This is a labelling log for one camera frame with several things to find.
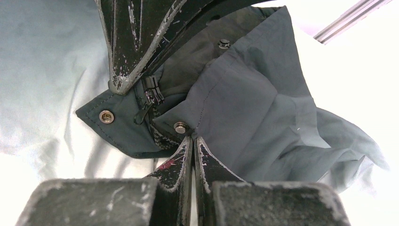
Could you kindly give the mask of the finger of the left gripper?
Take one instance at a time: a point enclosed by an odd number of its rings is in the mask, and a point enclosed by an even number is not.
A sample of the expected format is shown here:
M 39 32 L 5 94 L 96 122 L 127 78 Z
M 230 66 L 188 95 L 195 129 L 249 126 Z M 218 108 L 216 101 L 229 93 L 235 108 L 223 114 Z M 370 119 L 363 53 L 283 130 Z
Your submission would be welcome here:
M 146 51 L 160 35 L 162 16 L 175 0 L 97 0 L 109 56 L 109 89 L 125 95 L 140 80 L 140 70 L 149 61 Z
M 140 76 L 155 72 L 182 45 L 208 23 L 239 9 L 262 3 L 262 0 L 176 0 L 168 3 L 166 9 L 171 15 L 162 16 L 158 26 L 160 35 L 156 35 L 146 51 L 149 61 L 140 70 Z

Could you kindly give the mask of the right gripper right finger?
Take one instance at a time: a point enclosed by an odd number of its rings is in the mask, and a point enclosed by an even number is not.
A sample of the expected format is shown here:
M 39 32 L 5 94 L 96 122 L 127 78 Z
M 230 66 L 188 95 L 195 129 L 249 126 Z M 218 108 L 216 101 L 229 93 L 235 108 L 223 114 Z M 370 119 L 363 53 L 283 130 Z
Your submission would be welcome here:
M 337 193 L 320 183 L 247 182 L 194 142 L 200 226 L 348 226 Z

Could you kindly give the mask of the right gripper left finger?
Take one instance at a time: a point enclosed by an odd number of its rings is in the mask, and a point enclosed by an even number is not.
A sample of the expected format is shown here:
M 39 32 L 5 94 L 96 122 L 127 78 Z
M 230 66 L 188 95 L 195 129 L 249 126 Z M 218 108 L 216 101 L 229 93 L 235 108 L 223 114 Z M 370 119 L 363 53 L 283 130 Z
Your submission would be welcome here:
M 19 226 L 187 226 L 192 139 L 144 178 L 52 179 L 37 186 Z

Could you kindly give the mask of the grey gradient zip jacket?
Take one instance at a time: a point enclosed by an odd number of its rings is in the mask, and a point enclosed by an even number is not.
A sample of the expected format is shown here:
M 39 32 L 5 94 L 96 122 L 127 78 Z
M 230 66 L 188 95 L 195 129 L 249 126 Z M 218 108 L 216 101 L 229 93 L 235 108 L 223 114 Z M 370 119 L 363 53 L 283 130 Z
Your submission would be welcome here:
M 342 192 L 389 168 L 367 133 L 316 106 L 285 6 L 211 21 L 125 95 L 109 78 L 96 0 L 1 1 L 1 179 L 140 178 L 185 136 L 246 181 Z

